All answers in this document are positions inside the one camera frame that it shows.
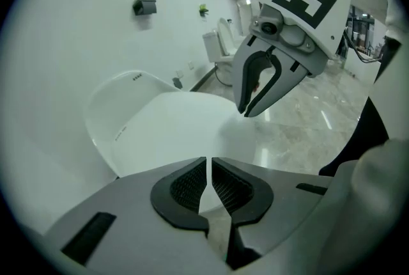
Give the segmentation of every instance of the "black rubber pad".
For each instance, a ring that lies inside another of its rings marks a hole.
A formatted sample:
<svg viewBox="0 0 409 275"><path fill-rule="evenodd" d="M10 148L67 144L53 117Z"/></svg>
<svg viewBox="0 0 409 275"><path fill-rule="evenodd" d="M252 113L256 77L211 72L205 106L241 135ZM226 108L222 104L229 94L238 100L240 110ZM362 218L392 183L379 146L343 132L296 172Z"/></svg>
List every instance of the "black rubber pad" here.
<svg viewBox="0 0 409 275"><path fill-rule="evenodd" d="M116 216L107 212L97 212L61 251L85 265L115 219Z"/></svg>
<svg viewBox="0 0 409 275"><path fill-rule="evenodd" d="M151 204L169 224L184 230L209 232L209 222L199 216L200 198L207 185L206 158L161 178L151 190Z"/></svg>
<svg viewBox="0 0 409 275"><path fill-rule="evenodd" d="M257 223L273 202L273 190L262 179L212 158L212 184L233 226Z"/></svg>

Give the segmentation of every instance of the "black cable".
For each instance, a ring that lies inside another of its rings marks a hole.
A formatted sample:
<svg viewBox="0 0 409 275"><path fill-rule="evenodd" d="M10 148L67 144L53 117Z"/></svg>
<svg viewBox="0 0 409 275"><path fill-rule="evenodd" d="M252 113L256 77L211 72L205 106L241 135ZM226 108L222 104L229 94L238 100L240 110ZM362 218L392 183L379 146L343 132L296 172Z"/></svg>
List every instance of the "black cable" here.
<svg viewBox="0 0 409 275"><path fill-rule="evenodd" d="M346 39L346 41L348 42L348 45L355 51L355 53L357 54L359 60L361 60L363 63L374 63L376 61L380 61L381 57L376 58L376 59L366 59L364 57L362 57L359 53L359 51L357 50L355 44L352 42L352 40L350 39L350 37L348 36L348 34L346 33L346 30L344 30L344 37Z"/></svg>
<svg viewBox="0 0 409 275"><path fill-rule="evenodd" d="M220 82L220 83L222 83L223 85L225 85L225 86L227 86L227 87L229 87L229 88L231 88L233 85L231 85L231 84L226 84L226 83L223 83L220 79L219 79L219 77L217 76L217 69L219 69L218 68L218 66L217 66L217 64L215 63L215 76L216 76L216 78L217 78L217 80Z"/></svg>

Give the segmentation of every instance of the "wall-mounted toilet paper holder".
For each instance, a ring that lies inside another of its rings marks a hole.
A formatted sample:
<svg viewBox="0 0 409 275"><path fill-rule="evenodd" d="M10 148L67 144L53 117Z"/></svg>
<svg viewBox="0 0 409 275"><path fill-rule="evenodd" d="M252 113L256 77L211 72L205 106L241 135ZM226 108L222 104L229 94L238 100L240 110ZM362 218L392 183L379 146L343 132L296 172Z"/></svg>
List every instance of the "wall-mounted toilet paper holder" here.
<svg viewBox="0 0 409 275"><path fill-rule="evenodd" d="M156 0L135 0L132 8L135 15L151 15L156 13Z"/></svg>

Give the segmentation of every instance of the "grey plastic panel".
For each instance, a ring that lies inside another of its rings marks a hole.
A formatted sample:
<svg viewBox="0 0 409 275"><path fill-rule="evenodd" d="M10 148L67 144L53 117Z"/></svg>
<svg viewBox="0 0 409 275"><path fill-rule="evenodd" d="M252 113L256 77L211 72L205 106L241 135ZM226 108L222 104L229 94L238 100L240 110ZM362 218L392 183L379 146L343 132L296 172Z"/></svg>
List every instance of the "grey plastic panel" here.
<svg viewBox="0 0 409 275"><path fill-rule="evenodd" d="M275 35L266 35L261 30L263 22L274 23L278 32ZM250 24L249 31L250 34L264 40L269 46L273 45L276 49L280 49L294 60L297 60L312 75L319 75L324 71L328 61L325 53L298 26L284 24L282 15L278 10L264 5L258 18L258 24ZM300 44L301 32L305 35L302 44Z"/></svg>
<svg viewBox="0 0 409 275"><path fill-rule="evenodd" d="M162 177L196 159L123 177L65 214L46 234L58 249L97 212L117 216L86 267L100 274L226 274L229 267L203 232L172 227L153 209L150 192Z"/></svg>
<svg viewBox="0 0 409 275"><path fill-rule="evenodd" d="M239 227L245 247L265 255L305 220L323 196L297 189L299 183L328 187L332 177L289 173L222 158L223 161L262 178L274 192L274 201L257 224Z"/></svg>
<svg viewBox="0 0 409 275"><path fill-rule="evenodd" d="M325 195L294 232L271 252L236 273L314 274L323 246L346 201L355 165L356 161L342 164Z"/></svg>
<svg viewBox="0 0 409 275"><path fill-rule="evenodd" d="M391 139L360 158L351 191L321 254L319 274L347 273L390 234L407 208L408 183L409 140ZM404 234L401 243L406 243Z"/></svg>
<svg viewBox="0 0 409 275"><path fill-rule="evenodd" d="M248 35L239 49L237 50L235 57L233 59L233 94L235 96L236 106L239 109L242 99L244 99L244 92L246 90L247 78L244 78L243 75L245 64L247 59L257 51L267 51L271 45L267 42L256 38L253 40L252 35Z"/></svg>
<svg viewBox="0 0 409 275"><path fill-rule="evenodd" d="M249 104L247 109L249 117L258 116L264 110L271 107L274 103L285 96L285 94L290 92L296 85L298 85L298 83L301 82L308 74L308 70L302 65L299 65L294 72L291 71L291 67L294 64L294 59L283 53L281 50L274 49L272 54L281 64L281 74L272 86L267 83L267 85L253 99L253 101L257 101L260 98L257 103L254 104L252 101Z"/></svg>

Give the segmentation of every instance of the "black slot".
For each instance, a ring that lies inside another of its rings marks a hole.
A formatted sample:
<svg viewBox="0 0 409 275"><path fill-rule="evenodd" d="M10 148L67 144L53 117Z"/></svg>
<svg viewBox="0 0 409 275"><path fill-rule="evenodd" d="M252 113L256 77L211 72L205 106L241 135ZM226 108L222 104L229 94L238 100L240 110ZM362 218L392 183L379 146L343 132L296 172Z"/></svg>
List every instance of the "black slot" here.
<svg viewBox="0 0 409 275"><path fill-rule="evenodd" d="M317 185L312 185L312 184L307 184L307 183L299 183L296 186L297 189L303 190L303 191L307 191L307 192L311 192L311 193L315 193L315 194L319 194L320 196L323 196L326 191L327 188L326 187L322 187L322 186L317 186Z"/></svg>
<svg viewBox="0 0 409 275"><path fill-rule="evenodd" d="M294 64L291 66L290 70L292 72L295 72L299 65L300 65L300 63L298 61L294 61Z"/></svg>
<svg viewBox="0 0 409 275"><path fill-rule="evenodd" d="M253 44L253 42L254 42L255 40L256 40L256 37L253 35L253 36L251 37L249 43L247 43L247 45L248 45L249 47L251 47L251 45Z"/></svg>
<svg viewBox="0 0 409 275"><path fill-rule="evenodd" d="M97 212L61 252L77 263L85 265L115 219L116 216L107 212Z"/></svg>

